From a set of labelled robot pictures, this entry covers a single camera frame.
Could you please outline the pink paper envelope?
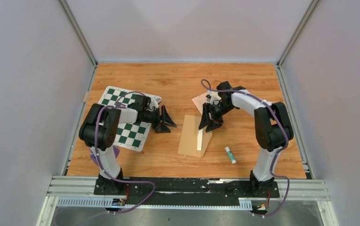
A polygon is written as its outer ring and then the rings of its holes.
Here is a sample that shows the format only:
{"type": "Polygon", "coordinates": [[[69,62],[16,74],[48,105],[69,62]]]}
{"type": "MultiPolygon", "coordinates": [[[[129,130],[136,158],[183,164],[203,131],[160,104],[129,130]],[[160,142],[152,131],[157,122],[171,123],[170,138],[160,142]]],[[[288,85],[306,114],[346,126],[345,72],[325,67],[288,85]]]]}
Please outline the pink paper envelope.
{"type": "Polygon", "coordinates": [[[200,114],[203,112],[203,104],[206,102],[209,102],[208,99],[212,97],[212,94],[209,94],[208,92],[205,92],[204,94],[201,94],[197,97],[192,98],[192,102],[194,103],[195,107],[199,111],[200,114]]]}

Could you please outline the tan kraft envelope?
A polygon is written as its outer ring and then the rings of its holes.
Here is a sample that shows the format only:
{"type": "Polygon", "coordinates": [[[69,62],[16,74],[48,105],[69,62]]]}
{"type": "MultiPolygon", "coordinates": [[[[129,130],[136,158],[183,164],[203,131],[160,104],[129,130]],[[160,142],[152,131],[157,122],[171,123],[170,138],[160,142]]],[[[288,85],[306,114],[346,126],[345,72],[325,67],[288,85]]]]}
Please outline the tan kraft envelope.
{"type": "Polygon", "coordinates": [[[185,115],[178,146],[178,154],[202,158],[213,136],[213,132],[203,129],[202,150],[197,151],[197,134],[199,131],[200,116],[185,115]]]}

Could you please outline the white green glue stick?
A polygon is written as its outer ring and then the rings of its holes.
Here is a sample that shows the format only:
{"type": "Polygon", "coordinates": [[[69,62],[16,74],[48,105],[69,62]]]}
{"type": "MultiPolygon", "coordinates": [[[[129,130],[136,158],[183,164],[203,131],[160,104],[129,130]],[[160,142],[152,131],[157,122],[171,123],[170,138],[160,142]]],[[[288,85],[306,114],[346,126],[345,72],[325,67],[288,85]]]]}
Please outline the white green glue stick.
{"type": "Polygon", "coordinates": [[[232,152],[231,152],[231,150],[230,150],[230,148],[229,148],[228,146],[225,147],[225,151],[226,151],[228,157],[230,158],[231,163],[232,163],[232,164],[235,164],[235,163],[236,163],[236,159],[235,159],[234,155],[232,154],[232,152]]]}

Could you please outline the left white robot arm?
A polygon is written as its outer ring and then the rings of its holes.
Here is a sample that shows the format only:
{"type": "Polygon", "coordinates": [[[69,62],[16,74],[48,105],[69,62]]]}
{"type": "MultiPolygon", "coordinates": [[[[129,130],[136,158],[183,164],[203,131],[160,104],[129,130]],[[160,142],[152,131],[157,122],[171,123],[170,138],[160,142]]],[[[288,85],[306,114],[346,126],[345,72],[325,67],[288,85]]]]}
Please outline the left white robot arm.
{"type": "Polygon", "coordinates": [[[165,106],[142,94],[136,94],[128,105],[93,104],[80,127],[79,138],[91,150],[99,167],[98,178],[107,182],[106,188],[112,194],[120,194],[125,183],[113,148],[119,124],[141,122],[151,124],[156,133],[169,133],[170,127],[177,127],[165,106]]]}

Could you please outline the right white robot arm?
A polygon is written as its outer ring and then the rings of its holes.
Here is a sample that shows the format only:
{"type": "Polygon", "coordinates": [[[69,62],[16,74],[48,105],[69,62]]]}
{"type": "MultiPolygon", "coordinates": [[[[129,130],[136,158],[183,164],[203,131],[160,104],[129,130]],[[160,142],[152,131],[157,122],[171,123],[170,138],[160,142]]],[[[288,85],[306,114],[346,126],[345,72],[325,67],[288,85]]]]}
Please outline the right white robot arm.
{"type": "Polygon", "coordinates": [[[202,105],[199,129],[206,132],[220,128],[223,116],[233,109],[250,114],[255,122],[255,136],[260,152],[251,171],[249,190],[254,196],[262,196],[268,190],[267,181],[275,177],[274,169],[280,153],[288,147],[294,132],[287,109],[283,102],[269,102],[249,92],[243,86],[232,87],[228,81],[221,82],[213,89],[208,80],[201,80],[208,91],[202,105]]]}

